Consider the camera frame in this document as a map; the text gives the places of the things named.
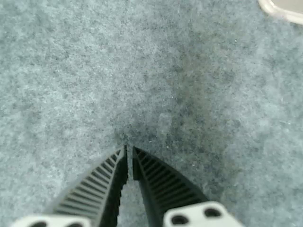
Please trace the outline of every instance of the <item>screw hole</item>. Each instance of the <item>screw hole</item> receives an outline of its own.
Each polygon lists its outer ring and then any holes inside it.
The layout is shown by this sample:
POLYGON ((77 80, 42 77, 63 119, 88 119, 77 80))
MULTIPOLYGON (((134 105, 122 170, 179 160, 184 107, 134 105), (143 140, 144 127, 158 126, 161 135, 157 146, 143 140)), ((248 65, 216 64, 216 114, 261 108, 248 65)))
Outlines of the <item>screw hole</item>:
POLYGON ((80 223, 72 223, 72 224, 68 225, 67 227, 83 227, 83 225, 80 223))
POLYGON ((188 219, 186 217, 184 217, 183 215, 176 215, 176 216, 172 217, 171 222, 174 225, 184 225, 184 224, 188 223, 188 219))
POLYGON ((209 217, 219 217, 221 216, 221 213, 213 208, 208 208, 206 210, 204 210, 205 215, 209 218, 209 217))
POLYGON ((39 222, 36 222, 35 224, 31 225, 30 227, 46 227, 47 224, 45 221, 39 221, 39 222))

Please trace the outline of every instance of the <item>carpet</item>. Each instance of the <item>carpet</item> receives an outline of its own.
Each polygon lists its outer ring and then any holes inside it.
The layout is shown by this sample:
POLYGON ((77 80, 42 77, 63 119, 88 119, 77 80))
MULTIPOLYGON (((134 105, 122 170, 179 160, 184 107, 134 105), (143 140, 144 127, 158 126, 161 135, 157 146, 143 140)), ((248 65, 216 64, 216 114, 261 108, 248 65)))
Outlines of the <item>carpet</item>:
POLYGON ((0 225, 127 143, 248 227, 301 226, 302 36, 256 0, 1 0, 0 225))

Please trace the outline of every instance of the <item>white plastic object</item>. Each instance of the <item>white plastic object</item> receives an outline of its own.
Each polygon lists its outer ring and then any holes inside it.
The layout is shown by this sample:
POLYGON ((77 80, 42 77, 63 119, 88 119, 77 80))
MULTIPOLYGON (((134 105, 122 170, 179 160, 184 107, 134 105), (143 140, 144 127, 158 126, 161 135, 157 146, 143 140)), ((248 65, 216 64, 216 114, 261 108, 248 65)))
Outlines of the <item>white plastic object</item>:
POLYGON ((11 227, 91 227, 91 224, 82 216, 30 215, 18 219, 11 227))
POLYGON ((261 8, 268 14, 303 25, 302 0, 258 0, 261 8))
POLYGON ((244 227, 226 208, 215 201, 168 210, 164 227, 244 227))

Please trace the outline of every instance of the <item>bolt hole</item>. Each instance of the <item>bolt hole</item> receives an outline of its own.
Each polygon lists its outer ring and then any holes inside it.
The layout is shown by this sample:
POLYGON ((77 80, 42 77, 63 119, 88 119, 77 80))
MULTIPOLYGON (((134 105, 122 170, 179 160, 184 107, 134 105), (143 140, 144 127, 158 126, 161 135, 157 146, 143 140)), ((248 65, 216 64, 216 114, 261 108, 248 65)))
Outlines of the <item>bolt hole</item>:
POLYGON ((83 227, 83 225, 80 223, 72 223, 72 224, 68 225, 67 227, 83 227))
POLYGON ((209 218, 209 217, 219 217, 221 216, 221 213, 213 208, 208 208, 206 210, 204 210, 205 215, 209 218))
POLYGON ((39 222, 36 222, 35 224, 31 225, 30 227, 46 227, 47 224, 45 221, 39 221, 39 222))
POLYGON ((188 223, 188 219, 186 217, 184 217, 183 215, 176 215, 176 216, 172 217, 171 222, 174 225, 184 225, 184 224, 188 223))

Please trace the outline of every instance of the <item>gray carpet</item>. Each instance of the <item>gray carpet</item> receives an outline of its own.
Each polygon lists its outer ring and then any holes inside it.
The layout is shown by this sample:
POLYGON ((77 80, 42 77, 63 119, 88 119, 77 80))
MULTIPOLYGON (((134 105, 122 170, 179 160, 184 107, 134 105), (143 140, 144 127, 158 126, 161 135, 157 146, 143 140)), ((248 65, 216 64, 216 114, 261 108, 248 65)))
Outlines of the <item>gray carpet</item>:
POLYGON ((303 26, 256 0, 0 0, 0 79, 0 226, 124 143, 248 227, 302 226, 303 26))

